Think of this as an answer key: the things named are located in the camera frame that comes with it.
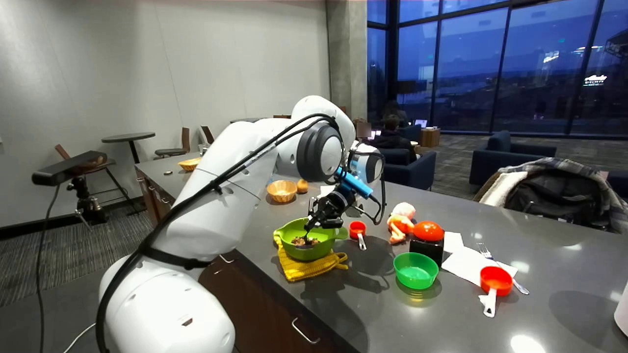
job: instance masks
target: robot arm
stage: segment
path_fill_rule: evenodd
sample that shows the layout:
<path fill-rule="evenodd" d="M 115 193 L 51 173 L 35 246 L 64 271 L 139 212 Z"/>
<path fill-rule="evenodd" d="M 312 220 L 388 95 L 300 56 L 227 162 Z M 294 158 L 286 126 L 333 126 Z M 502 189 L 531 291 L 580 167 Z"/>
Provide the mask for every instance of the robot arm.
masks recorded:
<path fill-rule="evenodd" d="M 308 228 L 341 226 L 341 214 L 355 209 L 359 197 L 374 201 L 382 212 L 384 205 L 368 189 L 380 175 L 376 150 L 353 140 L 351 120 L 319 97 L 302 99 L 292 120 L 241 122 L 219 134 L 168 218 L 135 254 L 106 271 L 96 316 L 100 352 L 106 352 L 104 328 L 109 346 L 119 352 L 231 352 L 233 326 L 215 299 L 198 285 L 198 269 L 239 244 L 264 185 L 276 173 L 306 181 L 333 179 L 333 193 L 312 205 Z M 202 326 L 200 336 L 198 328 L 180 330 L 172 322 L 186 316 Z"/>

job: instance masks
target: black cable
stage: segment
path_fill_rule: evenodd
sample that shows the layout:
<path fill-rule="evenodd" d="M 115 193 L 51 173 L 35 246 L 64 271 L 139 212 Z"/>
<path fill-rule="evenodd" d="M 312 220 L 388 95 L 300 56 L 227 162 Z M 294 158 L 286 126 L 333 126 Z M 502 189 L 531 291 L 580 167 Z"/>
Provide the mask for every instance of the black cable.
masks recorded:
<path fill-rule="evenodd" d="M 117 291 L 117 287 L 121 285 L 121 281 L 133 271 L 133 267 L 137 265 L 137 262 L 143 258 L 145 252 L 151 250 L 151 244 L 157 240 L 157 236 L 172 222 L 176 220 L 192 203 L 196 203 L 200 197 L 217 191 L 219 193 L 219 185 L 229 181 L 231 177 L 235 177 L 237 173 L 241 173 L 249 162 L 253 162 L 255 158 L 259 158 L 259 154 L 266 154 L 270 146 L 276 146 L 278 142 L 284 142 L 282 138 L 286 134 L 292 134 L 290 130 L 294 130 L 296 126 L 300 126 L 306 120 L 317 118 L 314 124 L 327 120 L 333 122 L 331 116 L 325 114 L 310 114 L 294 124 L 290 124 L 288 128 L 284 128 L 280 134 L 276 134 L 272 140 L 268 140 L 266 144 L 263 144 L 261 148 L 257 148 L 255 152 L 251 152 L 247 158 L 243 158 L 241 162 L 237 162 L 233 167 L 229 167 L 227 171 L 223 171 L 221 175 L 217 175 L 211 183 L 208 183 L 204 189 L 200 189 L 196 195 L 192 195 L 190 199 L 174 205 L 174 209 L 157 224 L 157 228 L 139 244 L 139 248 L 123 262 L 123 265 L 117 269 L 117 273 L 113 275 L 113 279 L 109 281 L 107 289 L 104 291 L 100 305 L 98 305 L 98 313 L 96 313 L 96 344 L 98 344 L 98 352 L 107 353 L 106 342 L 104 342 L 104 318 L 106 318 L 106 309 L 107 303 L 111 301 L 113 293 Z"/>
<path fill-rule="evenodd" d="M 51 211 L 53 211 L 53 207 L 56 203 L 58 189 L 60 189 L 60 185 L 56 185 L 54 197 L 53 197 L 51 205 L 45 211 L 43 230 L 39 234 L 37 262 L 35 262 L 35 287 L 37 287 L 37 307 L 39 307 L 39 353 L 43 353 L 43 342 L 45 342 L 45 313 L 43 313 L 41 279 L 39 279 L 41 277 L 39 275 L 41 273 L 41 269 L 39 269 L 41 267 L 41 248 L 43 248 L 43 236 L 47 232 L 47 220 L 51 218 Z"/>

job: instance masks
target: white wall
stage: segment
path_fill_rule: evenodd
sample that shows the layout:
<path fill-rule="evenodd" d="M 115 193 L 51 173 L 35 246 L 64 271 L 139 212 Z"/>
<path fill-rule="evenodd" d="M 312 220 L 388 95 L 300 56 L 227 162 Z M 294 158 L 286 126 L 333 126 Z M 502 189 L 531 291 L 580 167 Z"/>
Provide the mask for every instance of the white wall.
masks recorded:
<path fill-rule="evenodd" d="M 327 91 L 323 0 L 0 0 L 0 228 L 43 218 L 53 189 L 31 173 L 58 162 L 54 144 L 109 154 L 139 197 L 129 150 L 104 136 L 155 132 L 137 144 L 147 162 L 180 126 L 196 144 L 202 124 L 286 114 Z M 62 189 L 53 216 L 74 203 Z"/>

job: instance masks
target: red measuring cup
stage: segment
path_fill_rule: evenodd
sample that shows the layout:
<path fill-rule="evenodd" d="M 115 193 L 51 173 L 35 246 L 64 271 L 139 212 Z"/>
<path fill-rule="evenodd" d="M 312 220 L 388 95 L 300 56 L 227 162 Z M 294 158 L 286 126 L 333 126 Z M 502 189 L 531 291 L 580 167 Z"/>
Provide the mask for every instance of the red measuring cup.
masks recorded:
<path fill-rule="evenodd" d="M 512 293 L 512 277 L 502 267 L 484 267 L 478 273 L 480 291 L 486 293 L 478 297 L 484 305 L 484 316 L 494 318 L 496 299 L 506 299 Z"/>
<path fill-rule="evenodd" d="M 367 250 L 365 234 L 367 234 L 367 224 L 365 222 L 355 220 L 355 222 L 349 224 L 349 238 L 357 240 L 357 246 L 359 246 L 361 252 Z"/>

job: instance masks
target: large window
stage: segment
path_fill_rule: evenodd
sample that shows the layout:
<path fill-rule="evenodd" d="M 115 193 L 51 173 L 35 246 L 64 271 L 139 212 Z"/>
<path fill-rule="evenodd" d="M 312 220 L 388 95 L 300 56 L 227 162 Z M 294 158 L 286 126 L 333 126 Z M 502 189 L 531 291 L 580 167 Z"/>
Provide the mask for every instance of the large window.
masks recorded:
<path fill-rule="evenodd" d="M 431 111 L 435 24 L 398 32 L 396 105 L 410 122 L 425 122 Z"/>
<path fill-rule="evenodd" d="M 628 138 L 628 0 L 370 3 L 378 118 L 394 109 L 443 132 Z"/>
<path fill-rule="evenodd" d="M 437 0 L 398 0 L 398 22 L 437 16 Z"/>
<path fill-rule="evenodd" d="M 512 11 L 494 128 L 563 136 L 596 3 Z"/>
<path fill-rule="evenodd" d="M 386 105 L 386 32 L 368 28 L 368 122 L 380 120 Z"/>
<path fill-rule="evenodd" d="M 386 24 L 386 0 L 368 0 L 367 3 L 367 18 L 368 22 Z"/>
<path fill-rule="evenodd" d="M 628 0 L 606 0 L 571 132 L 628 136 Z"/>
<path fill-rule="evenodd" d="M 443 12 L 459 12 L 459 11 L 478 9 L 494 3 L 504 3 L 504 0 L 443 0 Z"/>
<path fill-rule="evenodd" d="M 433 124 L 486 132 L 490 126 L 506 11 L 443 22 Z"/>

